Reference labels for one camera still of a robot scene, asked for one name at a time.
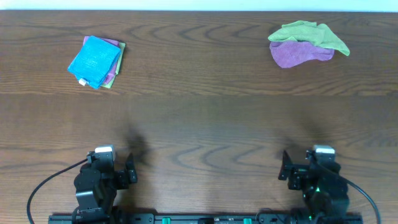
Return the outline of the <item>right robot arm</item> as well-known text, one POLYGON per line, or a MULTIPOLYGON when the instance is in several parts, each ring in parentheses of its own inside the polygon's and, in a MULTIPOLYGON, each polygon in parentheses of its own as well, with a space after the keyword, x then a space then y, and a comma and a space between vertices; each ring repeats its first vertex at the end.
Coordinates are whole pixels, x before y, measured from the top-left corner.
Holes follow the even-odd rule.
POLYGON ((308 211, 315 217, 343 217, 349 198, 348 184, 339 175, 341 166, 335 162, 335 150, 316 148, 306 152, 307 165, 292 162, 283 152, 279 180, 287 180, 290 190, 300 190, 308 211))

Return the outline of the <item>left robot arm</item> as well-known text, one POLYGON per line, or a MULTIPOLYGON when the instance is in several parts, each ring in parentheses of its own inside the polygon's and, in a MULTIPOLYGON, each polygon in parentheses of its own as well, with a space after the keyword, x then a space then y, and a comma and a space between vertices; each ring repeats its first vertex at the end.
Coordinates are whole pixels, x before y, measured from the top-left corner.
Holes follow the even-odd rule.
POLYGON ((134 156, 121 170, 114 169, 112 152, 91 152, 87 159, 74 180, 80 215, 84 222, 109 219, 117 191, 137 182, 134 156))

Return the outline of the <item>blue microfiber cloth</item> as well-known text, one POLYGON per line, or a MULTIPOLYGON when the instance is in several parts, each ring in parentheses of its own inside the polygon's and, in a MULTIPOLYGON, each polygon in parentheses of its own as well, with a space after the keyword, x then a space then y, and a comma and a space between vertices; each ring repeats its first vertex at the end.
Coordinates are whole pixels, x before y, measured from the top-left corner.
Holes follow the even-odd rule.
POLYGON ((81 50, 72 60, 68 71, 81 83, 99 89, 121 54, 119 45, 88 36, 81 50))

